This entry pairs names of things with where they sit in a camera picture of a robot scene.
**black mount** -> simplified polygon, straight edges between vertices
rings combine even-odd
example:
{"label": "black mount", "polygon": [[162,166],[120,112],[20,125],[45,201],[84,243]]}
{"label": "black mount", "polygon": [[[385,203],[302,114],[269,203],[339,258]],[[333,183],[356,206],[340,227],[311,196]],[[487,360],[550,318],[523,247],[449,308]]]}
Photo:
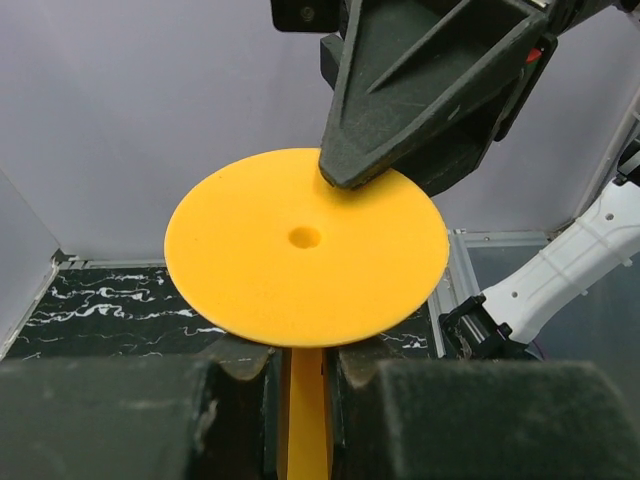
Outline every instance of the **black mount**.
{"label": "black mount", "polygon": [[631,140],[618,160],[616,182],[633,182],[640,187],[640,136]]}
{"label": "black mount", "polygon": [[527,345],[509,339],[509,325],[496,324],[482,306],[485,300],[482,295],[471,297],[451,313],[440,316],[447,358],[536,359],[527,351]]}

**screw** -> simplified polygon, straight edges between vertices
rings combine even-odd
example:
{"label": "screw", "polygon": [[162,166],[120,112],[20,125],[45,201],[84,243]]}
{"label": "screw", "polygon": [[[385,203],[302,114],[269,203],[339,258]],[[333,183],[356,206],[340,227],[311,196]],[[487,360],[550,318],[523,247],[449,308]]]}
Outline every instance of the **screw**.
{"label": "screw", "polygon": [[303,7],[300,10],[300,16],[302,17],[302,20],[309,23],[313,20],[313,17],[316,16],[316,11],[311,7]]}

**yellow disc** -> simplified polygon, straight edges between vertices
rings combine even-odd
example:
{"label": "yellow disc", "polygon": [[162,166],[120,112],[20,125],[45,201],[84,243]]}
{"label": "yellow disc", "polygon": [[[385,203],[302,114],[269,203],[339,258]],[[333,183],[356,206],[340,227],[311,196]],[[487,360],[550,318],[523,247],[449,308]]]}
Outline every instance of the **yellow disc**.
{"label": "yellow disc", "polygon": [[327,347],[393,327],[433,291],[449,243],[431,200],[396,171],[356,192],[334,189],[318,156],[245,158],[182,200],[165,257],[207,320],[256,342]]}

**black clamp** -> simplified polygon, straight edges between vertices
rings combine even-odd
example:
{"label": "black clamp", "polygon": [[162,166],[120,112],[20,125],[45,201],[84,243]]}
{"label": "black clamp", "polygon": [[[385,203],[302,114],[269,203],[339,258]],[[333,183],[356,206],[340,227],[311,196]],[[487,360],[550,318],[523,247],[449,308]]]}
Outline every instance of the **black clamp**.
{"label": "black clamp", "polygon": [[527,345],[509,339],[509,325],[498,325],[482,304],[483,295],[471,297],[439,318],[446,357],[471,359],[534,359]]}

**yellow rod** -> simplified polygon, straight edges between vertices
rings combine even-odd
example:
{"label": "yellow rod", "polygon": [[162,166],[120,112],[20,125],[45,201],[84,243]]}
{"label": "yellow rod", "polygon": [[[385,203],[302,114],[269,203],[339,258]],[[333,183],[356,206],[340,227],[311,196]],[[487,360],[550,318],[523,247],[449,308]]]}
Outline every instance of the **yellow rod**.
{"label": "yellow rod", "polygon": [[320,348],[291,351],[287,480],[327,480],[327,427]]}

